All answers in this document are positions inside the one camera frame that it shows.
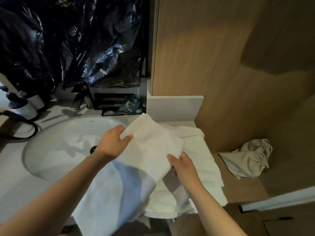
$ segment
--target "cabinet door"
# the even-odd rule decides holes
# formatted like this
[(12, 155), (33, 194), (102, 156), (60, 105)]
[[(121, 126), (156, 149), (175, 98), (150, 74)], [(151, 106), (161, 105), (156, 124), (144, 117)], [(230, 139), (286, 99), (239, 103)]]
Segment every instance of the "cabinet door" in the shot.
[(265, 137), (312, 92), (313, 2), (160, 0), (152, 94), (203, 95), (195, 123), (211, 151)]

